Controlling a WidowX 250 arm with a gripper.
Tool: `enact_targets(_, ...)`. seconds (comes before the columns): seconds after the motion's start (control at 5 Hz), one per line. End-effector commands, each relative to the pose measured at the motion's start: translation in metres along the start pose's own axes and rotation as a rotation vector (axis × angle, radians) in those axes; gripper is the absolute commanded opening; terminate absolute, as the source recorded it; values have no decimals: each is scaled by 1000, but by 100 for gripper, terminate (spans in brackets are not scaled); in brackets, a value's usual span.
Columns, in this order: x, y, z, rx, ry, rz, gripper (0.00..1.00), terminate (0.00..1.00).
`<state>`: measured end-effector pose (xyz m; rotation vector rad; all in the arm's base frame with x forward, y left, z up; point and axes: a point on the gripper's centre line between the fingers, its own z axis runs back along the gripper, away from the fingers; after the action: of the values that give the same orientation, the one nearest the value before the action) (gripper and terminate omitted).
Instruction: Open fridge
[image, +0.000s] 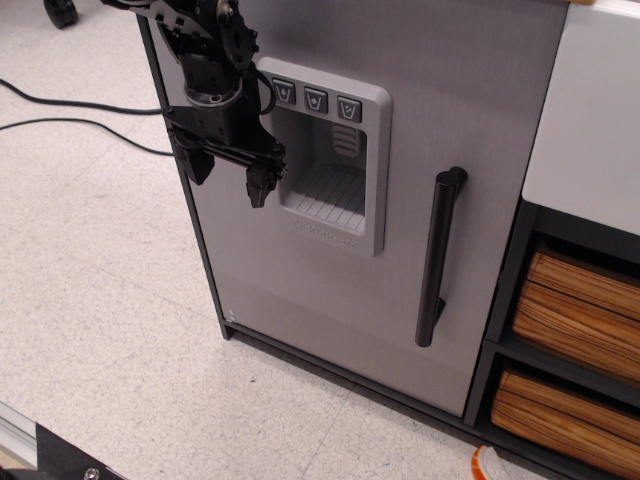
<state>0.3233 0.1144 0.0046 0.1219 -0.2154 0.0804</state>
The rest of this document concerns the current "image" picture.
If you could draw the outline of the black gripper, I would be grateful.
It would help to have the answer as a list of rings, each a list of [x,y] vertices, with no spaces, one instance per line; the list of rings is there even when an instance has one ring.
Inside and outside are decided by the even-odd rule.
[[[276,181],[286,174],[286,149],[262,125],[275,107],[275,92],[262,74],[247,74],[226,96],[184,89],[188,104],[168,106],[169,137],[179,167],[202,185],[217,157],[248,168],[246,189],[253,208],[262,208]]]

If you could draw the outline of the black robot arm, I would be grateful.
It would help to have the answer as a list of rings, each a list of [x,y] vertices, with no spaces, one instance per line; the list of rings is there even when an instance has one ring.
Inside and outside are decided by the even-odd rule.
[[[197,185],[218,158],[246,169],[246,189],[261,208],[287,172],[286,149],[261,124],[276,90],[253,56],[257,33],[246,26],[236,1],[112,1],[110,7],[150,19],[179,64],[184,106],[167,106],[175,159]]]

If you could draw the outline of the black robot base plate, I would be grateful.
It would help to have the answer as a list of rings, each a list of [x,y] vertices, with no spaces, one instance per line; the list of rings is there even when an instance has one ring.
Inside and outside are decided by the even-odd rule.
[[[11,480],[123,480],[111,467],[36,424],[37,468],[1,468],[1,479]]]

